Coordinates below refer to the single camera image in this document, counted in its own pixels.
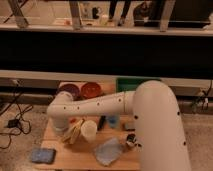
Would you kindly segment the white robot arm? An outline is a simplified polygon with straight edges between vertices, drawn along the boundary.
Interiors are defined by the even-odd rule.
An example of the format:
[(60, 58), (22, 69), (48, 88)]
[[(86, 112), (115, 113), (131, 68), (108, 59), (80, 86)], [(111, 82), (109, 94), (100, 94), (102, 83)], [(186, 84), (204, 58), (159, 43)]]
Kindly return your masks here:
[(191, 171), (181, 112), (172, 89), (149, 80), (134, 91), (75, 101), (58, 95), (47, 108), (58, 130), (68, 127), (71, 116), (131, 114), (139, 147), (141, 171)]

